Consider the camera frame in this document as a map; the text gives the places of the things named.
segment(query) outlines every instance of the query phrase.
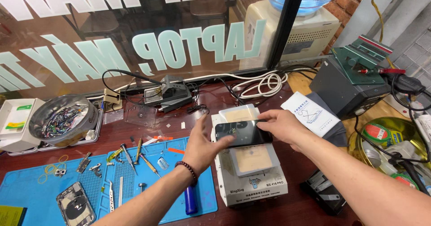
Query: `blue silicone repair mat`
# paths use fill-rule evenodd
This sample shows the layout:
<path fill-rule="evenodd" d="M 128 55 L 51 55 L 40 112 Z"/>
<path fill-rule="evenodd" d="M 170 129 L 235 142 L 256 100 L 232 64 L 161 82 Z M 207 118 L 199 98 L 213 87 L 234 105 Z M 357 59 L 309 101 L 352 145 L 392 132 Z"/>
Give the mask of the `blue silicone repair mat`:
<path fill-rule="evenodd" d="M 89 157 L 89 159 L 91 161 L 82 174 L 76 172 L 82 159 L 66 161 L 66 174 L 61 178 L 50 174 L 43 184 L 39 184 L 37 180 L 42 174 L 45 174 L 46 166 L 6 173 L 0 186 L 0 205 L 27 207 L 23 226 L 65 225 L 56 196 L 79 181 L 96 214 L 98 205 L 100 205 L 100 189 L 106 171 L 106 155 Z M 102 164 L 100 166 L 102 178 L 89 171 L 90 167 L 98 163 Z M 39 181 L 44 180 L 45 176 L 42 176 Z"/>
<path fill-rule="evenodd" d="M 183 158 L 182 154 L 174 153 L 168 151 L 168 148 L 176 148 L 179 150 L 184 150 L 188 141 L 188 137 L 179 138 L 170 141 L 164 141 L 154 144 L 149 144 L 146 146 L 142 146 L 141 153 L 145 154 L 145 157 L 148 161 L 157 169 L 159 175 L 163 177 L 167 173 L 171 172 L 174 169 L 175 163 L 180 161 Z M 132 160 L 134 161 L 136 158 L 137 147 L 132 147 L 127 149 Z M 158 159 L 162 157 L 169 164 L 169 167 L 166 170 L 163 170 L 158 164 Z M 153 185 L 159 177 L 153 173 L 153 171 L 148 167 L 148 165 L 144 162 L 144 160 L 139 158 L 139 165 L 136 165 L 136 172 L 138 175 L 132 170 L 132 167 L 127 162 L 125 157 L 125 153 L 121 153 L 121 160 L 124 163 L 117 163 L 115 160 L 113 166 L 107 166 L 105 172 L 105 181 L 104 187 L 105 190 L 102 193 L 99 211 L 96 212 L 97 218 L 101 218 L 109 213 L 109 187 L 110 183 L 108 180 L 111 180 L 114 184 L 114 204 L 115 208 L 118 206 L 118 194 L 119 194 L 119 185 L 120 185 L 120 177 L 123 176 L 123 196 L 122 203 L 126 203 L 128 200 L 132 199 L 134 196 L 137 196 L 141 189 L 139 188 L 139 183 L 145 183 L 144 189 Z M 213 175 L 211 174 L 211 168 L 208 168 L 204 173 L 202 173 L 199 177 L 198 183 L 195 188 L 196 192 L 196 200 L 198 205 L 198 212 L 191 216 L 186 215 L 185 212 L 185 200 L 184 194 L 182 193 L 180 197 L 174 202 L 172 207 L 166 213 L 166 215 L 162 218 L 159 224 L 169 223 L 180 219 L 185 219 L 189 217 L 194 217 L 198 215 L 202 215 L 205 213 L 212 213 L 217 211 L 217 201 L 214 190 L 214 182 Z"/>

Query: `blue handle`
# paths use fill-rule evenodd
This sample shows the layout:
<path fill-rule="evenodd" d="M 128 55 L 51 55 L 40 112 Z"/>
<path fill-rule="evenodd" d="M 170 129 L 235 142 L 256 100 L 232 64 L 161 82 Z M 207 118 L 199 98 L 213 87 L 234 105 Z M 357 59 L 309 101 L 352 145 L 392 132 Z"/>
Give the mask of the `blue handle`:
<path fill-rule="evenodd" d="M 197 213 L 197 205 L 194 198 L 194 188 L 192 186 L 187 187 L 187 189 L 184 191 L 184 198 L 186 200 L 186 214 L 190 215 Z"/>

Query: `phone screen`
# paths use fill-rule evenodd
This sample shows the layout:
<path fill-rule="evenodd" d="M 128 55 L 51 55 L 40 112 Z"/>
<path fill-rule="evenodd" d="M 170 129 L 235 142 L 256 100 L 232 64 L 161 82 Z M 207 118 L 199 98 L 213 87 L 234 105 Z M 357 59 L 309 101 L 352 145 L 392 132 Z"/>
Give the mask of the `phone screen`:
<path fill-rule="evenodd" d="M 268 144 L 272 142 L 271 133 L 261 130 L 257 127 L 258 122 L 266 122 L 265 120 L 252 120 L 244 122 L 230 122 L 217 124 L 215 127 L 216 137 L 220 138 L 232 135 L 235 140 L 229 147 L 251 146 L 257 144 Z"/>

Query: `hand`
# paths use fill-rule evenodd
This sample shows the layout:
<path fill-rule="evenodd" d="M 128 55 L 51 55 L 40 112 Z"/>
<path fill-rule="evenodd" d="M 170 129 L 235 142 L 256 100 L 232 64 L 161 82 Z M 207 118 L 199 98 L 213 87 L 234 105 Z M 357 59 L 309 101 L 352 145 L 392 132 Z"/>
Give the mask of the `hand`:
<path fill-rule="evenodd" d="M 271 132 L 276 138 L 290 144 L 297 152 L 302 152 L 302 143 L 310 137 L 316 136 L 288 110 L 269 110 L 259 114 L 257 118 L 268 121 L 258 122 L 257 127 Z"/>
<path fill-rule="evenodd" d="M 209 167 L 220 150 L 227 148 L 234 140 L 233 136 L 226 136 L 216 143 L 208 141 L 205 132 L 206 117 L 207 115 L 203 115 L 196 121 L 183 157 L 183 161 L 191 166 L 197 176 Z"/>

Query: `white cable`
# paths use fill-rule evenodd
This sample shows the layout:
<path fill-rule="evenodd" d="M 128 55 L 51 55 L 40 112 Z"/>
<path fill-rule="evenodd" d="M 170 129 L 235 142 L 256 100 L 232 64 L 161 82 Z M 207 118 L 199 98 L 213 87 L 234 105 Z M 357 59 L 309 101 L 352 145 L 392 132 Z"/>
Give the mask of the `white cable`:
<path fill-rule="evenodd" d="M 294 69 L 294 70 L 309 70 L 309 69 L 308 68 L 301 68 L 301 69 Z M 269 96 L 273 96 L 273 95 L 277 94 L 278 91 L 280 91 L 281 88 L 283 87 L 283 84 L 288 81 L 288 74 L 287 73 L 284 74 L 283 78 L 281 78 L 278 74 L 267 74 L 263 78 L 256 78 L 256 79 L 253 79 L 253 80 L 249 80 L 249 81 L 243 82 L 241 84 L 237 84 L 232 89 L 234 90 L 238 86 L 241 86 L 241 85 L 244 85 L 244 84 L 247 84 L 247 83 L 251 83 L 251 82 L 254 82 L 254 81 L 258 81 L 258 80 L 260 80 L 260 83 L 257 84 L 257 85 L 255 85 L 255 86 L 253 86 L 253 87 L 248 88 L 245 91 L 243 91 L 239 95 L 240 99 L 250 99 L 250 98 L 256 98 L 256 97 L 261 97 L 261 96 L 269 97 Z M 268 88 L 269 88 L 269 91 L 262 92 L 260 90 L 260 88 L 261 88 L 262 85 L 267 85 Z M 253 90 L 254 88 L 257 88 L 257 91 L 258 91 L 257 94 L 245 95 L 245 93 Z"/>
<path fill-rule="evenodd" d="M 294 70 L 304 70 L 304 69 L 306 69 L 306 70 L 309 70 L 310 68 L 303 68 L 303 69 L 294 69 Z M 273 71 L 269 71 L 269 72 L 267 72 L 267 73 L 265 73 L 265 74 L 262 74 L 262 75 L 259 75 L 259 76 L 257 76 L 257 77 L 241 77 L 241 76 L 237 76 L 237 75 L 234 75 L 234 74 L 211 74 L 211 75 L 206 75 L 206 76 L 200 76 L 200 77 L 195 77 L 195 78 L 189 78 L 189 79 L 185 79 L 184 81 L 192 81 L 192 80 L 197 80 L 197 79 L 202 79 L 202 78 L 211 78 L 211 77 L 217 77 L 217 76 L 230 76 L 230 77 L 234 77 L 234 78 L 237 78 L 237 79 L 245 79 L 245 80 L 250 80 L 250 81 L 247 81 L 247 82 L 244 82 L 244 83 L 242 83 L 242 84 L 246 84 L 246 83 L 249 83 L 249 82 L 252 82 L 252 81 L 255 81 L 255 80 L 260 80 L 260 79 L 262 79 L 262 80 L 264 80 L 264 79 L 266 79 L 267 78 L 267 76 L 268 75 L 271 75 L 272 73 L 274 73 L 274 72 L 277 72 L 278 70 L 273 70 Z M 267 94 L 272 94 L 272 92 L 273 92 L 273 94 L 272 95 L 275 95 L 278 91 L 280 91 L 281 90 L 281 86 L 282 86 L 282 84 L 283 83 L 286 83 L 287 82 L 287 80 L 288 80 L 288 75 L 286 74 L 285 75 L 285 78 L 286 78 L 286 80 L 282 80 L 281 78 L 280 78 L 280 76 L 278 75 L 278 74 L 275 74 L 276 76 L 274 76 L 274 77 L 272 77 L 271 79 L 276 79 L 276 80 L 278 80 L 277 79 L 277 77 L 280 79 L 280 81 L 281 81 L 281 84 L 280 84 L 280 87 L 278 88 L 278 85 L 276 85 L 276 87 L 275 88 L 272 88 L 270 85 L 271 84 L 278 84 L 279 83 L 279 81 L 277 81 L 276 83 L 270 83 L 270 84 L 268 84 L 268 83 L 262 83 L 262 84 L 259 84 L 259 85 L 256 85 L 256 86 L 253 86 L 252 88 L 250 88 L 249 90 L 251 90 L 251 89 L 253 89 L 253 88 L 256 88 L 256 87 L 258 87 L 258 90 L 259 90 L 259 93 L 261 93 L 260 92 L 260 85 L 265 85 L 265 84 L 268 84 L 268 87 L 271 89 L 271 91 L 268 91 L 268 92 L 271 92 L 271 93 L 268 93 L 268 92 L 265 92 L 265 95 L 267 95 Z M 127 85 L 124 85 L 124 86 L 121 86 L 120 88 L 116 88 L 115 89 L 115 91 L 119 91 L 119 90 L 121 90 L 121 89 L 124 89 L 124 88 L 126 88 L 128 86 L 128 84 Z M 103 98 L 103 95 L 101 95 L 101 96 L 96 96 L 96 97 L 89 97 L 89 98 L 87 98 L 88 100 L 95 100 L 95 99 L 100 99 L 100 98 Z"/>

